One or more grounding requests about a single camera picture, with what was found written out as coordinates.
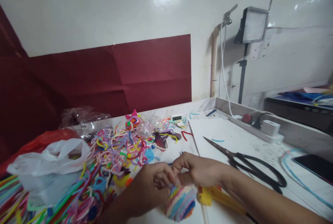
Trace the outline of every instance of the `white plastic bag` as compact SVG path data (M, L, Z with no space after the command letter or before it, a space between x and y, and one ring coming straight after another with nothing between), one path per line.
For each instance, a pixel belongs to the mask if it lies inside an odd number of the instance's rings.
M27 153L16 158L7 172L18 175L33 207L53 207L79 178L79 170L91 154L81 139L51 143L42 153Z

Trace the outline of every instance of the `white tiled wall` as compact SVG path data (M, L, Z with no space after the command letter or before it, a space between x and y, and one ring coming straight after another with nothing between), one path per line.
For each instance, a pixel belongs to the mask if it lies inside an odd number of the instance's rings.
M270 24L289 28L333 26L332 1L273 0ZM236 3L233 23L227 28L224 57L233 101L238 98L240 79L236 62L242 58L244 47L232 41L243 9L269 9L270 0L0 0L30 57L191 34L192 100L209 97L211 33ZM329 78L333 67L331 29L279 33L272 37L272 48L265 58L248 63L244 96Z

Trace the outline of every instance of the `power strip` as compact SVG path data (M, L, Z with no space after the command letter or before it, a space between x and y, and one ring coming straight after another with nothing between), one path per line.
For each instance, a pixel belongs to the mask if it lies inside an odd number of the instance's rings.
M261 130L242 122L242 118L243 117L240 115L235 115L235 116L232 116L230 118L230 120L232 122L236 123L238 126L244 128L245 130L249 131L250 133L256 135L257 137L259 137L260 139L263 139L264 141L266 141L268 143L277 144L277 143L283 142L283 139L284 139L283 135L281 135L279 133L275 136L266 135Z

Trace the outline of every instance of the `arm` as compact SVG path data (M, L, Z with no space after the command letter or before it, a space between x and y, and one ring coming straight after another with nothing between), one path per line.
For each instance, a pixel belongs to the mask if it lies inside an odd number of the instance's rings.
M189 172L181 174L182 168ZM259 223L329 223L227 164L185 152L172 169L178 185L220 185Z
M99 217L98 223L125 224L129 218L167 203L170 183L175 183L175 177L168 164L143 166L132 183Z

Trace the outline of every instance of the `black smartphone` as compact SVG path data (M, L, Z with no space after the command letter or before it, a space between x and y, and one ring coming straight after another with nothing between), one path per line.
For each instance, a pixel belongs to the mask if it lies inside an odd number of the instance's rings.
M333 185L333 163L316 155L305 155L292 160Z

